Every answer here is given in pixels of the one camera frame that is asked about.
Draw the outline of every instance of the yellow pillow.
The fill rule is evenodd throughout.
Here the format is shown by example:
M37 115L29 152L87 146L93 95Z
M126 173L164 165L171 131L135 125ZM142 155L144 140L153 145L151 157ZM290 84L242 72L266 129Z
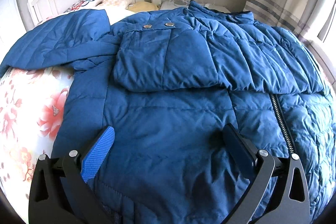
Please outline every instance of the yellow pillow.
M157 11L158 7L153 3L140 1L128 6L128 10L138 13L138 12L149 12L149 11Z

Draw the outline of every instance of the bed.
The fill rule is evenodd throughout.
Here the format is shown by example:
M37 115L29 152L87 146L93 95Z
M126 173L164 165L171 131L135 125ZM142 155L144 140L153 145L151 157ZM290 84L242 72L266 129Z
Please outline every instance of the bed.
M27 5L37 26L62 14L76 1L28 0ZM161 4L161 0L151 2ZM117 8L106 12L111 24L134 14ZM51 155L72 81L70 69L57 67L33 71L13 68L0 80L0 186L26 223L35 164L40 154Z

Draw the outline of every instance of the orange checkered pillow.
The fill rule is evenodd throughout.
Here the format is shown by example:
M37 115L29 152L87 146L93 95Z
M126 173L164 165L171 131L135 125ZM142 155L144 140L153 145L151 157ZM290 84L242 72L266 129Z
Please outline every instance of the orange checkered pillow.
M120 7L123 9L127 9L128 5L132 2L132 0L103 0L101 4L98 6L104 6L104 5L112 5L115 7Z

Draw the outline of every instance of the silver screw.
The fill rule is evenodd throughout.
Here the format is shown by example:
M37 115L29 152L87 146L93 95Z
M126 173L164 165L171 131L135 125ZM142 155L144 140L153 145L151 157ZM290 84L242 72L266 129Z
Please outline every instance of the silver screw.
M69 156L70 157L76 157L78 155L78 151L77 150L71 150L70 152L69 152Z
M261 149L261 150L259 150L259 155L263 156L263 157L267 157L268 156L268 152L265 149Z
M292 158L293 158L293 160L298 160L300 157L299 157L298 154L293 153Z
M45 160L45 154L39 155L39 160Z

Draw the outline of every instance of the blue puffer jacket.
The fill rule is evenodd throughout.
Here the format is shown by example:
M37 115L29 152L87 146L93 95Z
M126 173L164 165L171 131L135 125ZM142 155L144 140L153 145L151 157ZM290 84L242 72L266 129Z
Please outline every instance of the blue puffer jacket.
M332 195L330 89L293 34L251 12L217 13L192 1L188 9L138 13L110 26L104 10L81 10L24 35L0 76L9 66L55 65L74 68L75 79L53 156L113 126L114 145L89 183L124 224L221 223L249 183L226 151L227 123L258 149L300 156L312 219Z

